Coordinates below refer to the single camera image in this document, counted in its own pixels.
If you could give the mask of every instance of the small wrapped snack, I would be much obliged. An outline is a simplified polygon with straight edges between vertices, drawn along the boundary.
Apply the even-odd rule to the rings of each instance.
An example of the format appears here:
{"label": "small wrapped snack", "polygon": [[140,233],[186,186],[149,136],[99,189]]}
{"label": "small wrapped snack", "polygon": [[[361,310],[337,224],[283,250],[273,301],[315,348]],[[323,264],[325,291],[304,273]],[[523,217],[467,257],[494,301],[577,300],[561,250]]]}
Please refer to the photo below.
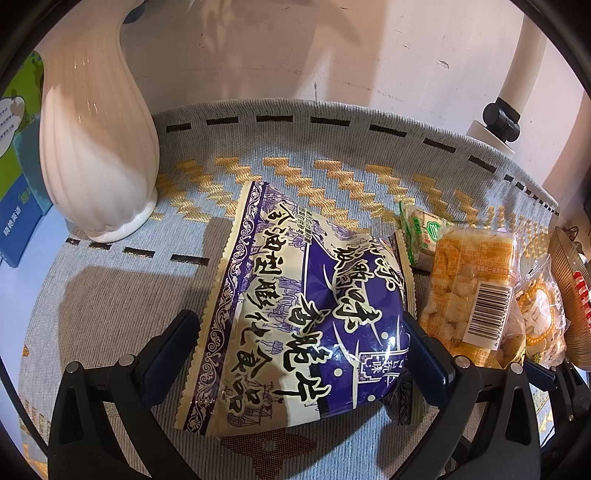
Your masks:
{"label": "small wrapped snack", "polygon": [[427,304],[420,323],[452,355],[492,367],[515,285],[512,233],[449,226],[441,229]]}
{"label": "small wrapped snack", "polygon": [[567,320],[551,273],[550,254],[535,261],[534,268],[516,287],[515,298],[525,319],[527,357],[547,368],[562,363]]}
{"label": "small wrapped snack", "polygon": [[433,269],[439,230],[449,224],[447,220],[420,208],[413,207],[408,213],[402,202],[399,205],[410,264],[412,267],[430,272]]}

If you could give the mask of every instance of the white ceramic vase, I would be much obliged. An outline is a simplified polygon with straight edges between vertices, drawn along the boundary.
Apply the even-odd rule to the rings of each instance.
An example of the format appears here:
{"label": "white ceramic vase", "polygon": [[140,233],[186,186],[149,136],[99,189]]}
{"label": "white ceramic vase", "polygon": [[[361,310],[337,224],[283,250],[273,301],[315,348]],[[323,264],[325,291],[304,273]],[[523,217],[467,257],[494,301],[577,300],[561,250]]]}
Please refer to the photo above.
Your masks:
{"label": "white ceramic vase", "polygon": [[136,231],[157,199],[156,128],[119,43],[140,3],[82,0],[36,48],[43,179],[57,209],[96,242]]}

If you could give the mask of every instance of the orange snack package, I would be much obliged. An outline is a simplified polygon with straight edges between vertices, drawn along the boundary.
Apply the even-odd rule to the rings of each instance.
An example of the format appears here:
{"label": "orange snack package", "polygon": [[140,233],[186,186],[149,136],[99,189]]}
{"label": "orange snack package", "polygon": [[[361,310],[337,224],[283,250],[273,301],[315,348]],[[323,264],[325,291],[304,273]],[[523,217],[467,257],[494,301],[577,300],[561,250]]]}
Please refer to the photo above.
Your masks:
{"label": "orange snack package", "polygon": [[488,229],[441,229],[420,323],[453,355],[492,367],[515,286],[515,235]]}

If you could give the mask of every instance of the round snack package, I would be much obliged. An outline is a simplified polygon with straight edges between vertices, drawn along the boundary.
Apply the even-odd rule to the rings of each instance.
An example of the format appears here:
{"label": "round snack package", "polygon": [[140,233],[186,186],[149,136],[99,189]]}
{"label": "round snack package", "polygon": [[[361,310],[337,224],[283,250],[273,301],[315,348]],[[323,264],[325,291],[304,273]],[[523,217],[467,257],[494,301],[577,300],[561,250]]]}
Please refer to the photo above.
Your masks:
{"label": "round snack package", "polygon": [[550,254],[539,257],[515,288],[515,298],[525,319],[525,354],[548,368],[564,360],[567,328],[560,290],[550,268]]}

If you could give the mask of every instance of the green label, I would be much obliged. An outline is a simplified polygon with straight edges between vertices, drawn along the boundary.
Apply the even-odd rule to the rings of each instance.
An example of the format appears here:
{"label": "green label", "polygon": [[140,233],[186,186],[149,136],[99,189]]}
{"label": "green label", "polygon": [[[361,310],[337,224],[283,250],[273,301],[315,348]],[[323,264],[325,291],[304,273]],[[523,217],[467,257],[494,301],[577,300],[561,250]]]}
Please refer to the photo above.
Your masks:
{"label": "green label", "polygon": [[427,222],[427,233],[434,242],[437,241],[437,234],[439,233],[440,228],[441,225],[439,225],[437,222]]}
{"label": "green label", "polygon": [[417,217],[413,217],[414,223],[414,230],[416,231],[417,235],[421,235],[421,223],[418,221]]}

